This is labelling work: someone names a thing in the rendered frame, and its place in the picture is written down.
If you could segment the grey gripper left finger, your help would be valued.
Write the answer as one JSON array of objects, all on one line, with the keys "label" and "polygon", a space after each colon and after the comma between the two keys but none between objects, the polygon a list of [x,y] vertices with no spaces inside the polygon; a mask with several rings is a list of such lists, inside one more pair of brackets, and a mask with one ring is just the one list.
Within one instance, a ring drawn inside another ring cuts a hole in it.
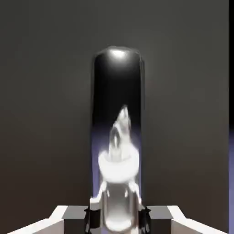
[{"label": "grey gripper left finger", "polygon": [[87,234],[89,232],[87,206],[59,205],[49,218],[7,234]]}]

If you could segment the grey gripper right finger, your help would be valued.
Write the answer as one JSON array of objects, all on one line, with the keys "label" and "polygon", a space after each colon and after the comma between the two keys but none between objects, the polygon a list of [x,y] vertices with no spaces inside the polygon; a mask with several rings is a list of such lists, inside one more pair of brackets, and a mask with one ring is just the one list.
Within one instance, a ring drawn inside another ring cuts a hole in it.
[{"label": "grey gripper right finger", "polygon": [[186,218],[178,206],[146,206],[141,211],[141,234],[227,234]]}]

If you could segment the curved shiny dark metal handle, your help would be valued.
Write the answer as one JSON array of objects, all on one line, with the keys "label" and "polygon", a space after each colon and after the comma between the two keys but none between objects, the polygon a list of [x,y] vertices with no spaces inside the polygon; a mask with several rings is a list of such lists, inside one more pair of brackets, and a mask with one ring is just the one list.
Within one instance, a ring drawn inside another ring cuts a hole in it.
[{"label": "curved shiny dark metal handle", "polygon": [[92,61],[90,127],[93,192],[85,234],[142,234],[141,123],[144,62],[127,47]]}]

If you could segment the dark grey cabinet door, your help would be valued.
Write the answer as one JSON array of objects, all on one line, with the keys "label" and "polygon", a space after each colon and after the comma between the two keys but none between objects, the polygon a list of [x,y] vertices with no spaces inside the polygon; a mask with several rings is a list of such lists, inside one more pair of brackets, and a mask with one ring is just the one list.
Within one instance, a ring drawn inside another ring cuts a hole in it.
[{"label": "dark grey cabinet door", "polygon": [[148,198],[228,231],[229,0],[0,0],[0,234],[86,203],[91,59],[145,61]]}]

